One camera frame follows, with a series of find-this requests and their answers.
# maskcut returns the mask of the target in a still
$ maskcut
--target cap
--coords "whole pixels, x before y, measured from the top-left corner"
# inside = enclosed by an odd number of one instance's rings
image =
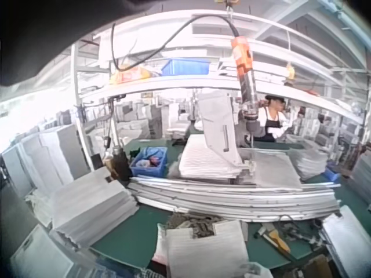
[[[266,100],[279,100],[280,102],[284,103],[285,99],[283,97],[277,97],[277,96],[265,96]]]

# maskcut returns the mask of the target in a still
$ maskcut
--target blue tray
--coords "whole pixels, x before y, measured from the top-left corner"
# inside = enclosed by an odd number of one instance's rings
[[[160,163],[157,167],[136,167],[136,163],[142,159],[149,159],[152,156],[159,158]],[[150,177],[163,178],[165,176],[165,166],[168,162],[168,148],[165,147],[148,147],[143,148],[130,164],[133,176],[148,175]]]

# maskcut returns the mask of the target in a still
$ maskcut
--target yellow-handled tool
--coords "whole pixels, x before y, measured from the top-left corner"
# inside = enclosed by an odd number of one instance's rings
[[[273,223],[263,223],[263,226],[267,229],[269,237],[274,242],[276,242],[276,244],[279,245],[280,248],[284,249],[288,253],[291,252],[290,247],[287,245],[287,243],[279,237],[278,230],[275,228]]]

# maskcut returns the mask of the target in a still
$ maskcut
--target green work surface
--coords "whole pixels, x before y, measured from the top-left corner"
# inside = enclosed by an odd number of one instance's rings
[[[168,147],[168,162],[171,165],[176,161],[179,154],[183,151],[182,146],[172,146],[171,142],[159,140],[134,140],[125,146],[125,151],[129,153],[139,147]],[[297,144],[279,144],[270,142],[256,142],[256,148],[267,149],[289,149],[300,148]],[[312,182],[325,182],[327,179],[323,176],[317,176],[308,180]],[[371,214],[367,212],[366,203],[355,194],[347,185],[346,180],[341,180],[342,186],[335,189],[336,197],[342,200],[357,216],[368,234],[371,235]],[[157,208],[140,205],[138,212],[121,223],[109,234],[91,246],[93,250],[101,255],[111,258],[115,261],[137,268],[145,268],[154,255],[157,243],[157,223],[165,224],[171,215],[171,212],[163,211]],[[309,221],[300,223],[302,228],[309,229]],[[288,264],[289,261],[281,256],[264,239],[255,239],[254,233],[259,230],[261,224],[249,224],[249,240],[247,249],[249,259],[258,262],[266,268],[277,268]],[[287,242],[291,248],[291,253],[297,259],[311,254],[309,245],[305,242],[296,240]]]

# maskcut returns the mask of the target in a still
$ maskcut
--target factory floor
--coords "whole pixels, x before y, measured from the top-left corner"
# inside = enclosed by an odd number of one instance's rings
[[[1,264],[4,265],[38,222],[9,184],[2,187],[0,196]]]

